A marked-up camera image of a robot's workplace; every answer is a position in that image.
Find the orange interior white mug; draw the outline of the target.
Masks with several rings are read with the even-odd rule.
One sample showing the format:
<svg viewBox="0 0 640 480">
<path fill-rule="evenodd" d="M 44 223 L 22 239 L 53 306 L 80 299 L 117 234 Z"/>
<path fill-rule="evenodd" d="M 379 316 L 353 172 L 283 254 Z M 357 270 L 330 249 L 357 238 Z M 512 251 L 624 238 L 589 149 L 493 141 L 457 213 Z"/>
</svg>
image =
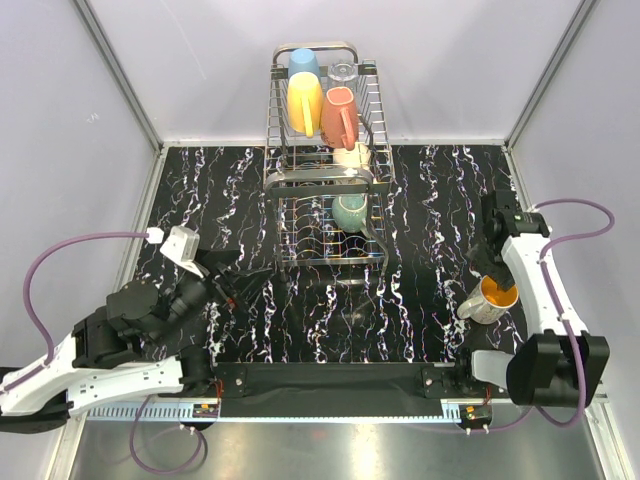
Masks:
<svg viewBox="0 0 640 480">
<path fill-rule="evenodd" d="M 467 299 L 457 308 L 463 320 L 472 320 L 480 325 L 497 322 L 519 299 L 516 285 L 502 290 L 489 276 L 483 276 Z"/>
</svg>

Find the teal glazed ceramic mug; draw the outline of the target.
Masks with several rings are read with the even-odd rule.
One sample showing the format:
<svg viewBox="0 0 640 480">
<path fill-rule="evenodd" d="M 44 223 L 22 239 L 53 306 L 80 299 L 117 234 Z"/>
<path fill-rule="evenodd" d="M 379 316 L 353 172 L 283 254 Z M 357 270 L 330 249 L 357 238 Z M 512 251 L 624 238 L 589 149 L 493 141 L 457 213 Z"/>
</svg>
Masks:
<svg viewBox="0 0 640 480">
<path fill-rule="evenodd" d="M 365 194 L 344 194 L 332 202 L 332 215 L 337 226 L 345 233 L 364 233 L 367 216 Z"/>
</svg>

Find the green interior white mug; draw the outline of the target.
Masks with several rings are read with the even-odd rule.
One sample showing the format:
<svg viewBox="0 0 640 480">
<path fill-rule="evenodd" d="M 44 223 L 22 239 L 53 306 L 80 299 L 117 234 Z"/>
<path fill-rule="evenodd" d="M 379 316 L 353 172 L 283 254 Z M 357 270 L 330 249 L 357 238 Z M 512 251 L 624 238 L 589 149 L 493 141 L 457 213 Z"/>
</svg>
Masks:
<svg viewBox="0 0 640 480">
<path fill-rule="evenodd" d="M 335 148 L 333 150 L 333 163 L 345 168 L 368 169 L 371 161 L 371 151 L 364 142 L 356 142 L 352 150 Z"/>
</svg>

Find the pink handled white mug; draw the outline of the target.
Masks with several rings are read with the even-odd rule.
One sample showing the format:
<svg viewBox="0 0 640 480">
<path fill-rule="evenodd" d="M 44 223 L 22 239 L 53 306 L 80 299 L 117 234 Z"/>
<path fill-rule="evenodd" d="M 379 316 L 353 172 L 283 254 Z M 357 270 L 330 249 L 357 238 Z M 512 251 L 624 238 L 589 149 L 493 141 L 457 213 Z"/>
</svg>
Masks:
<svg viewBox="0 0 640 480">
<path fill-rule="evenodd" d="M 354 93 L 348 87 L 327 91 L 321 114 L 321 137 L 331 148 L 352 151 L 359 138 L 358 111 Z"/>
</svg>

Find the pale yellow mug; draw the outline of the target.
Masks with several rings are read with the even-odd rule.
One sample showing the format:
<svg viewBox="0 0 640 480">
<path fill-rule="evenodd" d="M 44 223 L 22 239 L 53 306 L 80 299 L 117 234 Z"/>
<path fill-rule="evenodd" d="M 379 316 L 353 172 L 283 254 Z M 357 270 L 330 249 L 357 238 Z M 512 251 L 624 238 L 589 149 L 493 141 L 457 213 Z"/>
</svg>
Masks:
<svg viewBox="0 0 640 480">
<path fill-rule="evenodd" d="M 311 72 L 291 76 L 287 89 L 287 109 L 290 127 L 312 138 L 320 129 L 324 94 L 318 77 Z"/>
</svg>

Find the light blue plastic cup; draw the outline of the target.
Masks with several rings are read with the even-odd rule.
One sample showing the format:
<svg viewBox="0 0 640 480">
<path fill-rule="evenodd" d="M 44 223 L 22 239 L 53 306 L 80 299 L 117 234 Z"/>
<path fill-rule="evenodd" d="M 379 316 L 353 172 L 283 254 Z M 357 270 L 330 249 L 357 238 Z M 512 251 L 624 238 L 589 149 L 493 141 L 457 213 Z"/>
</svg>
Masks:
<svg viewBox="0 0 640 480">
<path fill-rule="evenodd" d="M 295 74 L 307 72 L 321 79 L 320 66 L 313 50 L 309 48 L 297 48 L 291 52 L 288 63 L 288 78 Z"/>
</svg>

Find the clear glass tumbler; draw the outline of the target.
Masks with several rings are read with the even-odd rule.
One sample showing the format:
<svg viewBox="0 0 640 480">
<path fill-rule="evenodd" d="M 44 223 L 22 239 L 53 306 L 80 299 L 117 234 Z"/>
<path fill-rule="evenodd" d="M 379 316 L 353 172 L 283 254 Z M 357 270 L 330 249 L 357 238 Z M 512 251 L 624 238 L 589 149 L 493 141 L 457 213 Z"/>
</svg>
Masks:
<svg viewBox="0 0 640 480">
<path fill-rule="evenodd" d="M 356 63 L 341 60 L 331 64 L 327 69 L 327 86 L 329 89 L 346 87 L 354 96 L 358 93 L 358 65 Z"/>
</svg>

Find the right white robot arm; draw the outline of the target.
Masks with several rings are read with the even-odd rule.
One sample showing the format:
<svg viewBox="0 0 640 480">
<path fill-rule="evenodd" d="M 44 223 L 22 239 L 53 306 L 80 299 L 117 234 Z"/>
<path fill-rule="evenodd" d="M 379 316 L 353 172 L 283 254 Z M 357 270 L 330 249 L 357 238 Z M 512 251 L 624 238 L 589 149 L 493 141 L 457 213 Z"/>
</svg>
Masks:
<svg viewBox="0 0 640 480">
<path fill-rule="evenodd" d="M 464 350 L 453 385 L 475 397 L 493 384 L 520 406 L 587 407 L 610 357 L 607 340 L 589 333 L 573 308 L 552 255 L 562 238 L 537 210 L 521 209 L 510 190 L 481 198 L 482 230 L 467 257 L 481 280 L 458 307 L 461 319 L 488 325 L 515 304 L 528 337 L 514 354 Z"/>
</svg>

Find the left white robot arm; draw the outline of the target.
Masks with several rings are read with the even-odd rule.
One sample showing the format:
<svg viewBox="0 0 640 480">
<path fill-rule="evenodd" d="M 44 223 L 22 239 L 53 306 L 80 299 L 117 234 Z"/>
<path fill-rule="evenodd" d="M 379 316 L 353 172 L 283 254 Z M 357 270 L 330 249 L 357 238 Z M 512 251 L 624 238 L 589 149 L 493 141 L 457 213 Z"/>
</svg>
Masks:
<svg viewBox="0 0 640 480">
<path fill-rule="evenodd" d="M 235 271 L 231 265 L 239 255 L 237 250 L 200 250 L 196 270 L 165 291 L 151 282 L 130 281 L 79 321 L 51 356 L 28 367 L 2 368 L 2 432 L 55 430 L 75 415 L 129 398 L 209 394 L 216 375 L 204 348 L 189 345 L 150 362 L 144 361 L 143 348 L 161 343 L 211 303 L 248 312 L 272 271 Z"/>
</svg>

